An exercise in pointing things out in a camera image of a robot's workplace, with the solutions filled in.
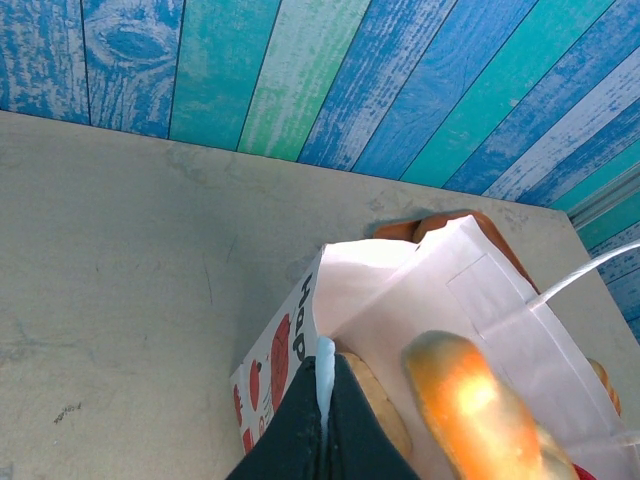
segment white paper bag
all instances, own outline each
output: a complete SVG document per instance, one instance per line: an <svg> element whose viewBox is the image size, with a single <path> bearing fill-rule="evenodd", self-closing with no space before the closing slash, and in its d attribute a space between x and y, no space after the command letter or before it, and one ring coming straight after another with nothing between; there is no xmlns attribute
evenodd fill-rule
<svg viewBox="0 0 640 480"><path fill-rule="evenodd" d="M315 282L306 307L312 306L313 321L305 317L314 327L310 336L328 336L368 364L411 435L410 463L422 478L453 478L418 414L400 361L404 347L428 330L472 340L574 463L599 480L640 478L635 447L616 441L624 425L600 379L551 309L527 307L537 293L472 216L449 221L418 245L327 245L309 275ZM258 352L266 351L273 325L295 308L295 301L283 305L235 378L247 376L252 359L265 357ZM313 355L310 342L306 346L306 355ZM267 371L268 365L260 373Z"/></svg>

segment gray concrete surface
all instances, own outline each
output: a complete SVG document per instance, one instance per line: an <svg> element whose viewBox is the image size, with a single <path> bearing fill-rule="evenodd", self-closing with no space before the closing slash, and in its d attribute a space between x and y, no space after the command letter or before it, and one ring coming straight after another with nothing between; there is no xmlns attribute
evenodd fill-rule
<svg viewBox="0 0 640 480"><path fill-rule="evenodd" d="M224 478L228 375L318 249L460 208L541 288L589 258L560 212L0 112L0 467ZM640 428L640 348L598 275L551 306Z"/></svg>

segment paper bag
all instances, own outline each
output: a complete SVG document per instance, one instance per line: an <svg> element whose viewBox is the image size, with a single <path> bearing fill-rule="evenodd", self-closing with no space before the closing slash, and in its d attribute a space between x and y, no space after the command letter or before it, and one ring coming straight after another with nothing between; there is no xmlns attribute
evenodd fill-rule
<svg viewBox="0 0 640 480"><path fill-rule="evenodd" d="M257 441L300 358L315 353L318 335L329 336L362 358L384 387L411 435L415 471L422 478L453 478L418 414L400 361L420 333L447 330L482 350L574 463L596 478L640 478L635 447L613 440L624 425L602 383L554 313L546 305L527 307L535 297L473 217L450 221L418 245L327 245L232 377L236 405L246 411L241 432ZM283 332L286 358L273 347Z"/></svg>

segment red illustration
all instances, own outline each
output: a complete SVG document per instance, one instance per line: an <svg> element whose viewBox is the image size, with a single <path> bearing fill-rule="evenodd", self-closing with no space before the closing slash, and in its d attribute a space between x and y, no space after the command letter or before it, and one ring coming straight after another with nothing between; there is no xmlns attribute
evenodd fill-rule
<svg viewBox="0 0 640 480"><path fill-rule="evenodd" d="M249 453L253 448L253 435L251 435L250 428L247 428L242 434L242 444L244 445L244 453Z"/></svg>
<svg viewBox="0 0 640 480"><path fill-rule="evenodd" d="M242 426L242 403L240 401L240 392L238 391L238 386L235 385L233 387L233 403L236 407L236 418L238 419L238 425Z"/></svg>
<svg viewBox="0 0 640 480"><path fill-rule="evenodd" d="M284 384L289 373L289 331L291 324L287 313L280 322L271 343L271 403L275 412L284 394Z"/></svg>
<svg viewBox="0 0 640 480"><path fill-rule="evenodd" d="M262 370L262 364L254 360L249 371L249 396L254 412L258 408L258 397L260 396L260 370Z"/></svg>

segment white string handle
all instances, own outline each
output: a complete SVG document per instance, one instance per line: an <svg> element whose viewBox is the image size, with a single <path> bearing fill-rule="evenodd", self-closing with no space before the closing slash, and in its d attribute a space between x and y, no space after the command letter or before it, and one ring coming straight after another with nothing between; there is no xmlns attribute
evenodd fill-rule
<svg viewBox="0 0 640 480"><path fill-rule="evenodd" d="M627 243L622 247L614 248L613 250L607 253L603 253L602 255L591 260L590 262L585 263L582 267L578 268L575 272L570 273L569 275L564 277L558 283L556 283L555 285L547 289L546 292L538 295L533 300L530 300L527 303L527 307L529 307L529 310L533 310L535 308L538 308L540 305L544 305L551 299L551 297L553 297L556 293L558 293L564 287L572 284L575 280L582 277L586 273L589 273L594 268L599 267L607 260L610 260L613 257L617 257L618 255L623 254L624 252L628 252L629 250L633 250L634 248L639 248L639 247L640 247L640 239L635 240L631 243Z"/></svg>

